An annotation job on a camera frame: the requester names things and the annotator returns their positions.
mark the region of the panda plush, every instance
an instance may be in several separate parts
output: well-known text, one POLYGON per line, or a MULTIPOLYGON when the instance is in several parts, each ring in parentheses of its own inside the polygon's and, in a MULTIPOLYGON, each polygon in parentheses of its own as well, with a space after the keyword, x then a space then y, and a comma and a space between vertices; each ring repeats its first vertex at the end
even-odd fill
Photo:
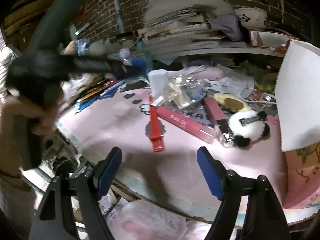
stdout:
POLYGON ((270 134, 270 127, 265 123, 267 115, 261 111, 240 111, 229 119, 229 127, 233 131, 234 143, 240 147, 247 147, 251 142, 270 134))

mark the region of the gray cloth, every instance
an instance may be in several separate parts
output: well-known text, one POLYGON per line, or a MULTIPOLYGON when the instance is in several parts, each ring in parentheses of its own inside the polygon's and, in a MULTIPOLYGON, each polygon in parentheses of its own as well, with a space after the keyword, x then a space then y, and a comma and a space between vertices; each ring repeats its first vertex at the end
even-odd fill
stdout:
POLYGON ((22 240, 28 239, 34 216, 36 193, 31 187, 23 191, 11 186, 0 176, 0 209, 22 240))
POLYGON ((211 25, 211 30, 222 31, 232 41, 242 40, 238 16, 234 13, 227 13, 215 19, 208 19, 208 22, 211 25))

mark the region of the shelf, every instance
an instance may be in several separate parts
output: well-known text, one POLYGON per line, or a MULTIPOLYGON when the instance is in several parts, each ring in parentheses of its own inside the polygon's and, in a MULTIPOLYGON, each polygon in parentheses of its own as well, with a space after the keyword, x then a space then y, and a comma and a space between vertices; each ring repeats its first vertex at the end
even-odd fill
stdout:
POLYGON ((152 52, 151 54, 155 58, 175 58, 180 56, 189 56, 189 55, 199 55, 199 54, 215 54, 215 53, 246 53, 246 54, 260 54, 260 55, 269 55, 276 57, 284 57, 284 54, 276 53, 270 49, 260 49, 260 48, 206 48, 207 46, 202 46, 200 49, 192 50, 183 50, 177 52, 152 52))

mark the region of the stuffed animal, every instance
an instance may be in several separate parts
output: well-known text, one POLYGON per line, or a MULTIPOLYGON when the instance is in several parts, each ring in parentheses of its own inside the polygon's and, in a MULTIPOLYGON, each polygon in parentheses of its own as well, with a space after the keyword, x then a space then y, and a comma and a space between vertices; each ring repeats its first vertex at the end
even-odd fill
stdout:
POLYGON ((267 114, 263 111, 241 111, 229 119, 229 127, 233 131, 234 143, 242 148, 251 142, 270 134, 270 127, 265 123, 267 114))
POLYGON ((217 93, 214 95, 214 99, 219 105, 222 105, 233 113, 251 110, 251 107, 246 102, 229 94, 217 93))

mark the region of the white cup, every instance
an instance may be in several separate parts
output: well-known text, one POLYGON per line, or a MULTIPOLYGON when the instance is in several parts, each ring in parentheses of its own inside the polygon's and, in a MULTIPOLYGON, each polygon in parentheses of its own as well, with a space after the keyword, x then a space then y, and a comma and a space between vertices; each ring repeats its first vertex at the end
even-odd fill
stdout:
POLYGON ((148 73, 152 96, 157 98, 163 93, 164 86, 168 82, 167 71, 165 69, 157 69, 148 73))

